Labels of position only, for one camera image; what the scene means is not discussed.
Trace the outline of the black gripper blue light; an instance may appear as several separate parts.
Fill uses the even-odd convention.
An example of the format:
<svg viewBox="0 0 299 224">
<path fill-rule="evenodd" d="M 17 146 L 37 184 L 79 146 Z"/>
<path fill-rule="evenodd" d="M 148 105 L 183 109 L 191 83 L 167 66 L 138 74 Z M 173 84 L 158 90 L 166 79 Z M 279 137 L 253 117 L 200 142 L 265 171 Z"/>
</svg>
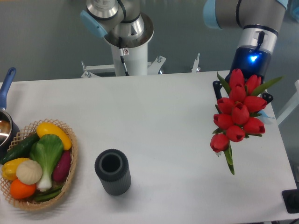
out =
<svg viewBox="0 0 299 224">
<path fill-rule="evenodd" d="M 230 69 L 230 74 L 233 70 L 240 69 L 246 80 L 249 79 L 252 75 L 257 75 L 263 82 L 270 61 L 270 53 L 247 47 L 239 47 L 235 52 L 235 56 Z M 220 81 L 213 81 L 213 89 L 216 98 L 222 98 L 222 84 Z M 262 98 L 267 103 L 270 103 L 273 100 L 273 96 L 267 92 L 264 92 L 262 94 Z"/>
</svg>

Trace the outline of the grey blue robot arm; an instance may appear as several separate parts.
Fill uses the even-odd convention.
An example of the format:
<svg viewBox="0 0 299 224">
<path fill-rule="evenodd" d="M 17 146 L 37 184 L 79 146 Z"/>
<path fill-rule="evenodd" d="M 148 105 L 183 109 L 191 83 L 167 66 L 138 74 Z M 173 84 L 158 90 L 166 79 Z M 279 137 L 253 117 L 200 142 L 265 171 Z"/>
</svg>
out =
<svg viewBox="0 0 299 224">
<path fill-rule="evenodd" d="M 282 25 L 285 0 L 208 0 L 203 8 L 210 28 L 240 27 L 242 35 L 231 69 L 244 78 L 263 78 Z M 157 70 L 148 65 L 148 42 L 154 27 L 137 0 L 89 0 L 80 14 L 85 27 L 110 44 L 117 76 L 145 76 Z"/>
</svg>

